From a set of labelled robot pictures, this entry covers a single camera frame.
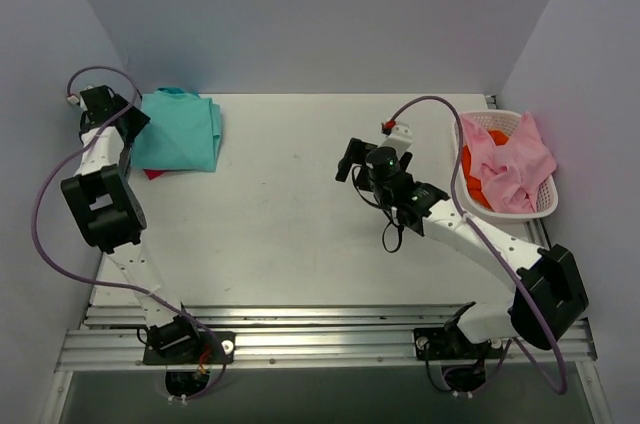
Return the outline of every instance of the teal cloth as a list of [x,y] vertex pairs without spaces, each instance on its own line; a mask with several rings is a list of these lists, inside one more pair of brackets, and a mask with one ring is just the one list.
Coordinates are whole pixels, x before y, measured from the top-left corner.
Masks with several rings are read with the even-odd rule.
[[158,89],[142,98],[151,121],[136,137],[131,165],[158,171],[215,172],[222,135],[220,106],[181,89]]

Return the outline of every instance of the red cloth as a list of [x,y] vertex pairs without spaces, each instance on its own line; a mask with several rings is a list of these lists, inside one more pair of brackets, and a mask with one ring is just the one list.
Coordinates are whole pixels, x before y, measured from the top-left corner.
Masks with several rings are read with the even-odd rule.
[[150,181],[153,181],[156,177],[160,177],[167,171],[154,171],[152,169],[143,169]]
[[[489,135],[497,146],[503,146],[509,140],[509,136],[507,136],[502,131],[489,131]],[[469,191],[469,195],[471,196],[471,198],[478,204],[481,204],[487,209],[493,211],[493,209],[491,209],[489,201],[487,201],[486,197],[484,197],[484,194],[482,194],[482,184],[480,183],[480,179],[476,179],[475,177],[472,177],[470,175],[471,152],[469,152],[469,146],[464,146],[464,148],[462,149],[462,172],[464,173],[464,179],[467,181],[467,190]]]

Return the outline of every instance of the plastic basket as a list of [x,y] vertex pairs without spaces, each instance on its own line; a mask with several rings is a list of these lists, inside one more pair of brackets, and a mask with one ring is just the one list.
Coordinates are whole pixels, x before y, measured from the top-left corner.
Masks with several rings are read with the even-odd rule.
[[[487,130],[502,131],[507,136],[510,136],[516,129],[521,117],[517,112],[501,110],[470,111],[464,112],[462,114],[470,117]],[[454,120],[454,158],[455,152],[458,149],[458,138],[458,128]],[[463,206],[481,219],[492,223],[516,223],[526,222],[531,219],[540,219],[542,217],[548,216],[556,210],[556,207],[558,207],[558,191],[556,190],[556,185],[553,182],[552,176],[549,176],[540,186],[540,189],[538,190],[537,200],[538,210],[537,212],[533,212],[530,214],[504,214],[501,212],[493,212],[492,210],[487,209],[482,204],[473,200],[473,198],[469,195],[469,190],[467,189],[467,182],[464,178],[464,173],[462,172],[462,166],[460,166],[460,170],[458,172],[458,184],[458,193],[460,193],[460,188],[462,188],[461,197],[463,197],[463,199],[467,201],[466,203],[463,201]]]

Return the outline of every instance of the pink cloth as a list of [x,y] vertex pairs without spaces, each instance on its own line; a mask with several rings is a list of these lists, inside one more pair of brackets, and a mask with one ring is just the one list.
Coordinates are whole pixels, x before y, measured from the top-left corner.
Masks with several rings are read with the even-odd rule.
[[464,140],[471,153],[471,176],[495,212],[536,212],[538,188],[557,164],[542,143],[531,114],[526,112],[504,146],[496,146],[480,124],[461,116]]

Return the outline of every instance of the white table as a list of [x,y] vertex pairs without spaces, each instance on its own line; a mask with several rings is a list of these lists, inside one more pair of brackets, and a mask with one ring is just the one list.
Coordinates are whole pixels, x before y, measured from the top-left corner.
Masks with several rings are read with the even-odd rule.
[[[446,246],[405,232],[387,254],[386,223],[350,182],[334,180],[351,137],[381,142],[380,122],[415,97],[405,94],[213,95],[223,139],[215,173],[179,172],[131,186],[144,232],[166,282],[187,306],[443,305],[508,296],[491,275]],[[445,95],[460,111],[482,95]],[[401,118],[415,143],[417,180],[448,190],[452,116],[424,102]],[[504,228],[527,238],[523,224]],[[395,233],[389,233],[393,242]],[[103,262],[99,278],[123,282]],[[96,288],[92,304],[137,306],[128,291]]]

